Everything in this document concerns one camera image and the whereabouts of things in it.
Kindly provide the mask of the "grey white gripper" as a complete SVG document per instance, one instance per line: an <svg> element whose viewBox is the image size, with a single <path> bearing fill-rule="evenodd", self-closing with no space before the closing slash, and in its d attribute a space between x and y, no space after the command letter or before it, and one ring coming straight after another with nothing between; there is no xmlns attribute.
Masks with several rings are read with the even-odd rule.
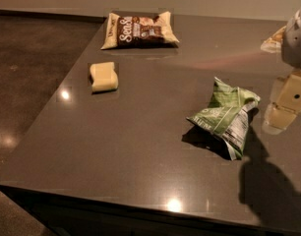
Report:
<svg viewBox="0 0 301 236"><path fill-rule="evenodd" d="M287 22L261 45L267 53L280 53L282 60L301 68L301 7ZM285 131L301 112L301 70L293 70L287 77L278 77L272 86L263 130L271 135Z"/></svg>

